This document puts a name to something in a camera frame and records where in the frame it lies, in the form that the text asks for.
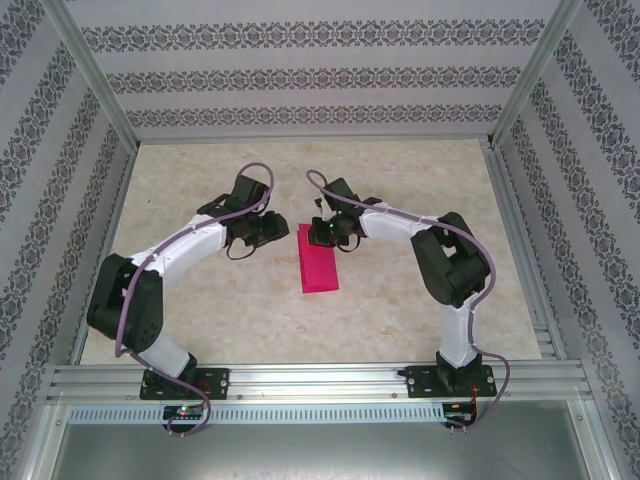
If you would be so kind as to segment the pink square paper sheet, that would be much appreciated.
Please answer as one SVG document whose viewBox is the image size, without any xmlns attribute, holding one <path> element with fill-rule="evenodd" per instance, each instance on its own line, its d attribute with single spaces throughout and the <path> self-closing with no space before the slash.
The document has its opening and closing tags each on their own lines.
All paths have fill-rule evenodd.
<svg viewBox="0 0 640 480">
<path fill-rule="evenodd" d="M 301 289 L 303 294 L 337 291 L 339 280 L 334 250 L 310 243 L 310 224 L 299 224 L 297 231 Z"/>
</svg>

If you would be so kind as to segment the grey metal sheet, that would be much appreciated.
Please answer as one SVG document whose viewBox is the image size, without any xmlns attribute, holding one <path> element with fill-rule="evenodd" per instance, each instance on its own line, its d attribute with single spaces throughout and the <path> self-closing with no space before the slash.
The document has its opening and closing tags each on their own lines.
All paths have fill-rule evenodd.
<svg viewBox="0 0 640 480">
<path fill-rule="evenodd" d="M 575 440 L 428 424 L 73 425 L 52 480 L 591 480 Z"/>
</svg>

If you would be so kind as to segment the aluminium side rail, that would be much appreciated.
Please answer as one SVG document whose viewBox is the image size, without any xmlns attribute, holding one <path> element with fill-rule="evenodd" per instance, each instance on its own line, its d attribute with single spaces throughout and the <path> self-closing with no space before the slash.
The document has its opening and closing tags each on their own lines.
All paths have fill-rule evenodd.
<svg viewBox="0 0 640 480">
<path fill-rule="evenodd" d="M 75 324 L 74 335 L 71 339 L 71 343 L 67 351 L 67 357 L 64 361 L 65 365 L 78 365 L 81 362 L 89 333 L 89 326 L 87 324 L 86 317 L 91 298 L 96 287 L 101 264 L 110 253 L 114 242 L 118 222 L 124 206 L 127 189 L 129 187 L 138 152 L 139 149 L 135 148 L 132 153 L 127 154 L 125 163 L 119 172 L 118 183 L 115 186 L 115 190 L 112 195 L 108 197 L 110 200 L 107 210 L 108 215 L 101 224 L 102 229 L 100 231 L 100 236 L 98 237 L 99 250 L 91 264 L 92 269 L 89 277 L 89 283 L 86 291 L 84 292 L 84 296 L 82 297 L 82 309 L 80 310 L 78 321 Z"/>
<path fill-rule="evenodd" d="M 566 350 L 506 167 L 489 142 L 481 141 L 480 145 L 541 355 L 545 360 L 566 360 Z"/>
</svg>

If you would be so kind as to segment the aluminium mounting rail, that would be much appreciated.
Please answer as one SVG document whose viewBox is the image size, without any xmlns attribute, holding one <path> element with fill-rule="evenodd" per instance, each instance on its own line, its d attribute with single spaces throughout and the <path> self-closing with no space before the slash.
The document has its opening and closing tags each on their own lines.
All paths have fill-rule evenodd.
<svg viewBox="0 0 640 480">
<path fill-rule="evenodd" d="M 230 365 L 231 403 L 380 403 L 409 398 L 401 363 Z M 511 374 L 491 364 L 506 401 L 587 400 L 593 390 L 577 360 L 525 360 Z M 48 404 L 133 404 L 140 401 L 144 369 L 136 365 L 59 366 L 45 400 Z"/>
</svg>

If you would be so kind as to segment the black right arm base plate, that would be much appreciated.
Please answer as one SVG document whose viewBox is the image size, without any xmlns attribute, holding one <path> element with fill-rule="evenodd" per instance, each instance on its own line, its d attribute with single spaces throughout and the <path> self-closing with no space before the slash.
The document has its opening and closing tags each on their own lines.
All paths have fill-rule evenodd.
<svg viewBox="0 0 640 480">
<path fill-rule="evenodd" d="M 493 370 L 489 365 L 463 368 L 460 372 L 444 366 L 415 365 L 403 370 L 407 394 L 410 398 L 471 397 L 475 391 L 480 398 L 497 395 Z"/>
</svg>

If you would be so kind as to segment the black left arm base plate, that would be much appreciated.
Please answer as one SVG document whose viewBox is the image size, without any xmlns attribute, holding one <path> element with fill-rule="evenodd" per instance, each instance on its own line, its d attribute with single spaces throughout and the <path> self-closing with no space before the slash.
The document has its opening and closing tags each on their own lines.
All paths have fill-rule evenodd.
<svg viewBox="0 0 640 480">
<path fill-rule="evenodd" d="M 210 400 L 225 400 L 229 386 L 230 371 L 225 368 L 196 367 L 183 373 L 179 379 L 190 383 Z M 156 373 L 145 370 L 139 398 L 142 400 L 198 400 L 200 396 L 192 390 L 176 385 Z"/>
</svg>

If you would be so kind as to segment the aluminium frame post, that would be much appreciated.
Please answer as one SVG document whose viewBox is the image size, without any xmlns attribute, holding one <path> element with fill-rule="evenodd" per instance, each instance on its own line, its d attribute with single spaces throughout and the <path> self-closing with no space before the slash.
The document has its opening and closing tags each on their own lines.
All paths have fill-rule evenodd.
<svg viewBox="0 0 640 480">
<path fill-rule="evenodd" d="M 73 56 L 119 138 L 129 152 L 136 153 L 140 140 L 65 0 L 39 0 L 39 2 Z"/>
<path fill-rule="evenodd" d="M 508 136 L 581 3 L 582 0 L 559 0 L 489 135 L 489 144 L 493 150 L 496 150 Z"/>
</svg>

